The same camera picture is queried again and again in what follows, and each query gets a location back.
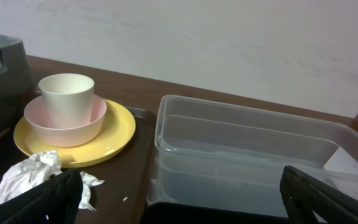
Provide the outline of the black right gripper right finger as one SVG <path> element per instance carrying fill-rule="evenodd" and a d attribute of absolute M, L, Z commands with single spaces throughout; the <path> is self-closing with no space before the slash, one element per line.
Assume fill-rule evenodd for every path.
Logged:
<path fill-rule="evenodd" d="M 293 166 L 285 166 L 280 193 L 290 223 L 358 224 L 358 201 Z"/>

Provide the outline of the cream cup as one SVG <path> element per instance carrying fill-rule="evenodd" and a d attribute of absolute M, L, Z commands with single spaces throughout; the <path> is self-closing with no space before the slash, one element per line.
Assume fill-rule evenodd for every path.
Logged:
<path fill-rule="evenodd" d="M 76 128 L 90 122 L 94 98 L 92 78 L 60 73 L 41 79 L 39 89 L 54 127 Z"/>

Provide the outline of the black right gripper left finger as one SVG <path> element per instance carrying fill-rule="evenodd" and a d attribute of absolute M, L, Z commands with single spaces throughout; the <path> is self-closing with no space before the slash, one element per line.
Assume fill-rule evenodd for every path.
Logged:
<path fill-rule="evenodd" d="M 0 204 L 0 223 L 74 223 L 83 191 L 77 169 L 68 169 Z"/>

